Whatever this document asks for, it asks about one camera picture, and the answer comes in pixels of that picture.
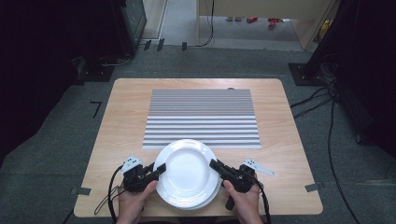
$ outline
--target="gray striped mat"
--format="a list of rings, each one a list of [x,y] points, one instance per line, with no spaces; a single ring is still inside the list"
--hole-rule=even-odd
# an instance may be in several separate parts
[[[214,148],[261,148],[250,90],[153,90],[143,149],[179,139]]]

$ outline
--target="white plate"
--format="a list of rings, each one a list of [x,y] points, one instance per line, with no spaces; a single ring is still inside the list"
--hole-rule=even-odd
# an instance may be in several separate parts
[[[160,196],[180,209],[205,203],[219,182],[219,174],[209,167],[212,159],[215,154],[201,142],[182,139],[169,144],[154,162],[154,170],[166,163],[157,184]]]
[[[200,208],[202,208],[202,207],[207,206],[210,202],[213,201],[213,199],[215,199],[216,195],[218,194],[219,189],[220,189],[220,186],[221,186],[221,182],[222,182],[222,180],[219,178],[219,182],[218,182],[218,184],[216,185],[215,190],[213,191],[213,193],[210,195],[210,197],[209,197],[206,201],[204,201],[203,203],[198,204],[198,205],[196,205],[196,206],[194,206],[194,207],[190,207],[190,208],[181,208],[181,209],[183,209],[183,210],[195,210],[195,209],[200,209]]]

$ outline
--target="black cable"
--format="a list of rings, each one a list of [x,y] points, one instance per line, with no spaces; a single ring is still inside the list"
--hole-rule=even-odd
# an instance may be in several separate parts
[[[119,197],[123,192],[125,192],[126,189],[124,189],[121,193],[116,194],[113,198],[111,198],[111,201],[113,201],[115,198]]]
[[[305,114],[307,114],[308,112],[311,112],[312,110],[314,110],[314,109],[316,109],[316,108],[318,108],[318,107],[320,107],[320,106],[326,105],[326,104],[329,103],[331,100],[332,100],[332,98],[327,99],[327,100],[325,100],[325,101],[323,101],[323,102],[321,102],[321,103],[315,105],[315,106],[312,107],[312,108],[309,108],[309,109],[307,109],[307,110],[304,110],[304,111],[298,113],[297,115],[294,115],[293,117],[294,117],[295,119],[297,119],[297,118],[299,118],[300,116],[305,115]]]
[[[328,93],[329,93],[329,95],[330,95],[336,102],[338,102],[339,99],[338,99],[337,91],[334,90],[334,89],[332,89],[332,85],[335,83],[335,81],[336,81],[336,80],[334,80],[333,82],[331,82],[331,83],[329,84]]]
[[[323,62],[320,65],[320,69],[324,70],[324,71],[322,71],[323,77],[330,78],[332,81],[335,80],[334,71],[336,69],[334,68],[334,64],[333,63]]]
[[[264,192],[264,187],[262,186],[262,183],[253,175],[250,175],[248,172],[244,171],[244,175],[249,176],[251,179],[253,179],[254,183],[257,184],[260,188],[260,192],[262,193],[262,202],[264,204],[264,212],[265,212],[265,217],[267,219],[267,224],[271,224],[271,215],[270,215],[270,205],[268,203],[267,195],[265,195]]]
[[[302,100],[302,101],[300,101],[300,102],[298,102],[298,103],[295,103],[295,104],[291,105],[290,108],[293,108],[293,107],[295,107],[295,106],[297,106],[297,105],[305,104],[306,102],[312,100],[318,92],[323,91],[323,90],[326,90],[326,89],[327,89],[327,87],[323,87],[323,88],[318,89],[318,90],[315,91],[309,98],[307,98],[307,99],[305,99],[305,100]]]
[[[111,195],[113,195],[114,192],[116,192],[117,189],[118,189],[117,186],[114,187],[114,188],[111,190]],[[105,205],[106,201],[107,201],[107,195],[106,195],[106,197],[96,206],[95,211],[93,212],[95,215],[98,215],[98,213],[99,213],[100,210],[102,209],[103,205]]]
[[[74,208],[69,212],[69,214],[67,215],[67,217],[64,219],[63,224],[65,224],[67,222],[67,220],[73,215],[74,212]]]
[[[213,38],[213,34],[214,34],[213,13],[214,13],[214,10],[215,10],[215,0],[212,0],[212,12],[211,12],[212,15],[211,15],[211,18],[210,18],[210,36],[209,36],[209,38],[206,40],[206,42],[203,45],[197,45],[196,47],[204,47],[204,46],[208,45],[212,41],[212,39],[214,39]]]
[[[125,65],[126,63],[128,63],[129,61],[131,61],[131,59],[134,57],[134,54],[131,54],[128,59],[126,59],[124,62],[122,63],[102,63],[102,66],[121,66],[121,65]]]
[[[122,166],[117,168],[117,170],[114,172],[113,176],[111,176],[110,184],[108,185],[107,203],[108,203],[108,210],[110,210],[111,218],[113,218],[113,223],[117,223],[117,216],[116,216],[116,213],[114,212],[113,201],[111,200],[111,190],[113,188],[114,178],[116,177],[117,172],[121,168],[122,168]]]
[[[346,204],[347,209],[349,210],[349,213],[352,215],[353,219],[355,219],[356,223],[359,224],[358,219],[356,218],[355,214],[353,213],[352,209],[349,206],[349,203],[347,202],[347,199],[344,195],[343,190],[341,189],[341,185],[340,182],[338,181],[338,177],[335,174],[334,171],[334,166],[332,164],[332,151],[331,151],[331,139],[332,139],[332,126],[333,126],[333,122],[334,122],[334,105],[335,105],[335,100],[332,101],[332,113],[331,113],[331,122],[330,122],[330,129],[329,129],[329,135],[327,138],[327,149],[328,149],[328,153],[329,153],[329,162],[330,162],[330,167],[332,169],[332,175],[334,177],[335,180],[335,184],[337,185],[338,190],[340,191],[341,197],[344,200],[344,203]]]

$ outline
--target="floor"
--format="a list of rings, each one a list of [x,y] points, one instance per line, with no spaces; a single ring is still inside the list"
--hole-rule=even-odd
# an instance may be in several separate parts
[[[151,39],[158,43],[164,38],[165,45],[181,46],[187,42],[189,47],[196,46],[196,0],[144,0],[148,24],[142,41]],[[200,18],[200,44],[210,36],[210,17]],[[221,49],[268,49],[285,51],[303,51],[290,20],[278,22],[274,29],[269,29],[265,18],[247,23],[226,21],[224,17],[213,18],[213,40],[209,48]],[[313,43],[308,51],[315,51]]]
[[[71,188],[81,187],[117,78],[279,78],[290,104],[306,99],[318,89],[294,84],[288,63],[306,63],[312,53],[301,49],[289,23],[279,23],[275,30],[267,31],[265,19],[247,24],[216,18],[216,42],[198,49],[194,47],[195,0],[166,3],[166,7],[159,7],[160,11],[148,13],[149,18],[162,18],[157,19],[162,22],[157,25],[160,28],[151,29],[151,34],[148,30],[147,34],[153,42],[164,38],[163,50],[139,49],[133,60],[115,68],[108,83],[70,87],[39,132],[7,156],[0,170],[0,223],[62,223],[72,211],[77,196],[70,194]],[[206,18],[201,20],[205,40]],[[240,32],[253,25],[257,28]],[[188,50],[180,49],[182,42],[188,43]],[[324,97],[296,106],[291,113],[301,113]],[[102,106],[92,102],[101,102]],[[356,223],[338,185],[361,224],[396,223],[396,159],[379,147],[356,144],[356,133],[343,106],[335,104],[333,116],[331,111],[332,105],[326,104],[295,120],[312,175],[325,186],[318,192],[323,212],[314,216],[273,216],[273,223]],[[331,118],[334,124],[328,145]],[[334,180],[331,164],[339,183]],[[110,218],[72,215],[67,223],[110,222]]]

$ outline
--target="human hand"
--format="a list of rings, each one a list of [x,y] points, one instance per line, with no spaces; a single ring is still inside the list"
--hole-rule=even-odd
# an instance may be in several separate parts
[[[223,185],[227,190],[227,196],[233,197],[239,221],[242,224],[262,224],[259,213],[259,186],[254,184],[248,192],[241,193],[236,191],[233,184],[228,180],[224,180]]]
[[[151,181],[141,193],[132,193],[128,190],[124,191],[123,187],[119,188],[119,218],[117,224],[135,224],[140,220],[140,213],[146,205],[147,197],[155,190],[157,181]]]

